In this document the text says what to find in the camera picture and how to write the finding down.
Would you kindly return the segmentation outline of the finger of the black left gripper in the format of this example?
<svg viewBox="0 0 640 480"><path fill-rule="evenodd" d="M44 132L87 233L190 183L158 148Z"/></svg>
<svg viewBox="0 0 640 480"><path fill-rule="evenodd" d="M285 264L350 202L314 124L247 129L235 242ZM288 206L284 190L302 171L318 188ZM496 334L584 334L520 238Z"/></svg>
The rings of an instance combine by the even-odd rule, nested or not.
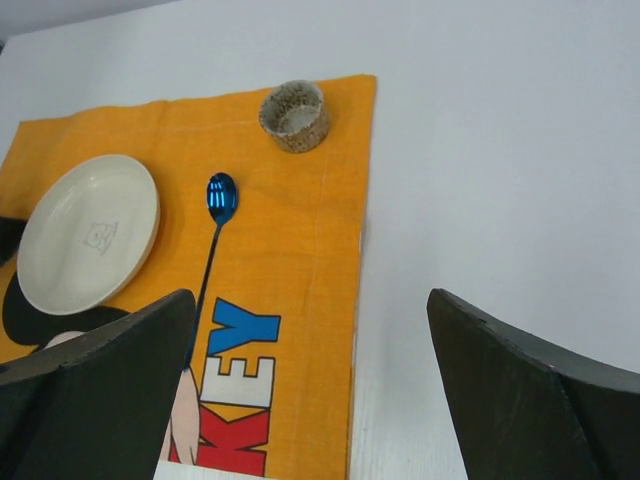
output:
<svg viewBox="0 0 640 480"><path fill-rule="evenodd" d="M5 265L16 253L27 221L19 218L0 218L0 264Z"/></svg>

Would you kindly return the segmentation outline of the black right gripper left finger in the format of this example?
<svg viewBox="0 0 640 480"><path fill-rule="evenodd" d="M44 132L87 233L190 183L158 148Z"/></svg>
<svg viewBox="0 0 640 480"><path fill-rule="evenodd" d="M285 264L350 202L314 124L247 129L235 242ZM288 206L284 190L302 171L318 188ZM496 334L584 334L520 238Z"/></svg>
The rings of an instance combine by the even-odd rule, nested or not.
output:
<svg viewBox="0 0 640 480"><path fill-rule="evenodd" d="M2 478L153 478L194 310L179 289L2 364Z"/></svg>

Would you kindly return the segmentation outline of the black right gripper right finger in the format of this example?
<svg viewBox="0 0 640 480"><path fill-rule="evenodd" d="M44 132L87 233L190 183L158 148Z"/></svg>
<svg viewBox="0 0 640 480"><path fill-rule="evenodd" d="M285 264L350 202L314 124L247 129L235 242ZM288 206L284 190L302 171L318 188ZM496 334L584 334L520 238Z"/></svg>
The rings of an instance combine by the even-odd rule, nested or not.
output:
<svg viewBox="0 0 640 480"><path fill-rule="evenodd" d="M471 479L636 479L639 376L431 291L431 338Z"/></svg>

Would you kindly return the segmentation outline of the cream ceramic plate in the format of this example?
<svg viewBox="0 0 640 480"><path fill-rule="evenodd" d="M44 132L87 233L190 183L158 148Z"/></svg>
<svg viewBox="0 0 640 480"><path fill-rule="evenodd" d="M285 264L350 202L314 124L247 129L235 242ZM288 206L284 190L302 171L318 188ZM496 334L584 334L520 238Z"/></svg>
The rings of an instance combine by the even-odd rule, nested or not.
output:
<svg viewBox="0 0 640 480"><path fill-rule="evenodd" d="M160 213L156 183L140 161L108 154L75 166L27 221L17 256L24 297L55 316L110 299L148 258Z"/></svg>

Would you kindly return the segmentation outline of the blue metal spoon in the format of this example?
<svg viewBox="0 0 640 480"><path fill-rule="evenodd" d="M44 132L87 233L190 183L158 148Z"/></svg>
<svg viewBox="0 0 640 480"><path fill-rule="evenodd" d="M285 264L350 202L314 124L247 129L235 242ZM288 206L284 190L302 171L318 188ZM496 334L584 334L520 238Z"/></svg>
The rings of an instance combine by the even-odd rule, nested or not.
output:
<svg viewBox="0 0 640 480"><path fill-rule="evenodd" d="M196 301L191 339L183 366L184 371L186 371L190 367L190 363L193 357L200 318L220 233L223 227L233 218L234 214L236 213L238 202L238 188L234 179L228 173L218 172L209 179L206 188L206 206L210 217L215 223L215 230L209 248L207 262Z"/></svg>

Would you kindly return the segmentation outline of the speckled ceramic cup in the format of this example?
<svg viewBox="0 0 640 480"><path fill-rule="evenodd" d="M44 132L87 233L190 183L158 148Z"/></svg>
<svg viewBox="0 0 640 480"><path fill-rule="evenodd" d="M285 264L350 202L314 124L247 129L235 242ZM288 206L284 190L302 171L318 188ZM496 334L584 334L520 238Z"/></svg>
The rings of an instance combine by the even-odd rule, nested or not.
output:
<svg viewBox="0 0 640 480"><path fill-rule="evenodd" d="M309 152L326 139L330 130L324 93L311 81L285 82L264 98L259 123L281 150Z"/></svg>

